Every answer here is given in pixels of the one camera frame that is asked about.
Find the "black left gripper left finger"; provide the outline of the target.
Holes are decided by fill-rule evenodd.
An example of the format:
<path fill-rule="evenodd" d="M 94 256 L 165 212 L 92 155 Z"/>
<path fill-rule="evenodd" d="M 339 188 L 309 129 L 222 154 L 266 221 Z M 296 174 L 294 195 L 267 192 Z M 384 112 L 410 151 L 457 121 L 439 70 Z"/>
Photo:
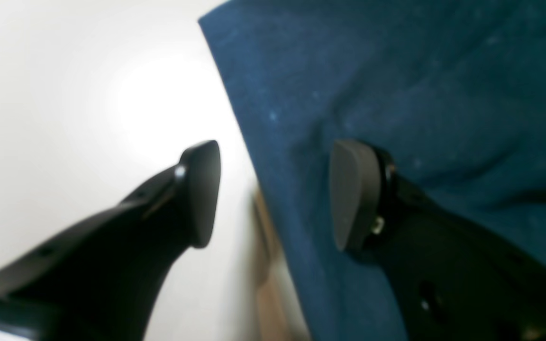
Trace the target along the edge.
<path fill-rule="evenodd" d="M 142 341 L 161 287 L 214 229 L 221 156 L 206 141 L 117 205 L 0 269 L 0 333 L 30 341 Z"/>

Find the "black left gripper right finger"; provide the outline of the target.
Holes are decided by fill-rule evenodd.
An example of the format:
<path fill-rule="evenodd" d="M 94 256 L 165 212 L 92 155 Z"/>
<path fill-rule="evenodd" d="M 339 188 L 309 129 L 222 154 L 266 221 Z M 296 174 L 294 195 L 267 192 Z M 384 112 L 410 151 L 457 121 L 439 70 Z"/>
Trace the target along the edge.
<path fill-rule="evenodd" d="M 546 341 L 546 266 L 448 212 L 401 177 L 389 153 L 333 142 L 338 250 L 382 268 L 412 341 Z"/>

